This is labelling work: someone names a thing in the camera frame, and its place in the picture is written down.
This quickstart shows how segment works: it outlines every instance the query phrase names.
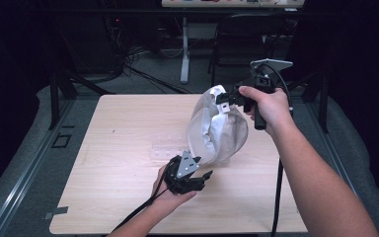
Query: person's left arm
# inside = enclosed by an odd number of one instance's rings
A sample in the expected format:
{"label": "person's left arm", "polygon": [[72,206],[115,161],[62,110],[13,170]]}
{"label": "person's left arm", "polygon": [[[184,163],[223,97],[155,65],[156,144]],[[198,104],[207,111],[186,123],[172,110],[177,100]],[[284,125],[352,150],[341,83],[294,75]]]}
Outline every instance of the person's left arm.
{"label": "person's left arm", "polygon": [[[159,169],[158,178],[153,184],[153,191],[156,191],[159,182],[161,182],[162,174],[166,166]],[[162,181],[159,193],[165,190],[166,184]],[[178,206],[193,198],[196,195],[195,191],[189,192],[184,195],[174,195],[169,190],[158,196],[151,205],[147,206],[140,213],[130,219],[128,222],[119,227],[116,231],[111,233],[109,237],[139,237],[146,236],[149,231],[155,227],[163,218],[171,214]]]}

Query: crumpled bag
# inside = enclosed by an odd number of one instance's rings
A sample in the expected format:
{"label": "crumpled bag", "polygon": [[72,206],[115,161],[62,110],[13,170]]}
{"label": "crumpled bag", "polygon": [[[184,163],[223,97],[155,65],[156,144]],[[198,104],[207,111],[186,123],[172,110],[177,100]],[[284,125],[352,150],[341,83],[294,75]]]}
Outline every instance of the crumpled bag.
{"label": "crumpled bag", "polygon": [[216,105],[216,97],[226,92],[221,85],[199,98],[187,127],[189,151],[201,157],[198,164],[229,161],[248,138],[248,123],[235,105]]}

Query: light wood surface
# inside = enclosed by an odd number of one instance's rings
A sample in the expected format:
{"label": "light wood surface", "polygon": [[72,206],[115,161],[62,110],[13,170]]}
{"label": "light wood surface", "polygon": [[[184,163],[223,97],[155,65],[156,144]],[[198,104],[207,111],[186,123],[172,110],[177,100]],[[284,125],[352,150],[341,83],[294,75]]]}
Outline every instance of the light wood surface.
{"label": "light wood surface", "polygon": [[[107,234],[150,196],[160,167],[153,135],[185,132],[200,95],[103,96],[95,110],[58,207],[53,234]],[[151,233],[269,232],[278,155],[270,137],[253,129],[230,162],[213,170],[205,188]],[[278,231],[306,232],[284,176]]]}
{"label": "light wood surface", "polygon": [[248,2],[247,0],[162,0],[163,7],[172,8],[302,8],[304,0],[260,0]]}

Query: chair backrest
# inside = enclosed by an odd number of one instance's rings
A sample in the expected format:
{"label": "chair backrest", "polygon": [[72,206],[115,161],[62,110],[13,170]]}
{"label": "chair backrest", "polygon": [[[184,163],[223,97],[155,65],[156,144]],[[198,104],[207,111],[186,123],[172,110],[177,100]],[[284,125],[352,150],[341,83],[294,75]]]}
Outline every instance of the chair backrest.
{"label": "chair backrest", "polygon": [[220,21],[216,37],[279,35],[283,27],[284,19],[279,16],[235,14]]}

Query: gray carpet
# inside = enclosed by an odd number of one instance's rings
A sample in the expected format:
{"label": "gray carpet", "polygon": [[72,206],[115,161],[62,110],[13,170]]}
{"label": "gray carpet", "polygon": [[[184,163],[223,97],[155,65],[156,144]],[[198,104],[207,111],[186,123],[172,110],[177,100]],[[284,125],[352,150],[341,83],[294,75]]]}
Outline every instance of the gray carpet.
{"label": "gray carpet", "polygon": [[[169,58],[142,53],[132,66],[193,93],[202,93],[209,88],[210,83],[210,76],[206,73],[208,56],[209,51],[203,48],[190,52],[189,82],[186,85],[180,83],[179,57]],[[217,83],[228,88],[236,81],[249,77],[250,73],[247,71],[221,69],[217,74]],[[120,77],[98,85],[118,94],[163,93],[147,80],[128,75],[129,71],[125,70]],[[44,88],[38,93],[40,108],[35,123],[0,180],[0,236],[52,236],[48,231],[51,220],[43,217],[57,207],[99,98],[95,92],[82,85],[76,85],[76,88],[80,94],[77,100],[65,101],[61,97],[64,116],[53,132],[47,130],[50,125],[49,89]],[[164,90],[166,93],[172,93],[168,89]],[[297,125],[335,170],[345,171],[346,177],[366,205],[379,230],[379,191],[368,171],[369,157],[359,135],[332,100],[329,103],[328,114],[330,133],[324,134],[316,124],[316,106],[303,104],[298,94],[297,92],[293,95],[294,119]],[[54,148],[65,144],[62,139],[57,140],[60,144],[53,144],[57,135],[65,139],[70,137],[65,148]],[[39,162],[35,162],[37,157],[40,157]],[[26,174],[26,169],[36,170],[31,174],[32,181],[26,184],[19,183],[19,178]],[[25,191],[15,193],[19,194],[20,201],[7,201],[11,191],[19,184],[24,185]],[[8,211],[8,208],[4,210],[5,206],[12,207],[11,211]],[[308,234],[286,233],[277,236],[299,237]]]}

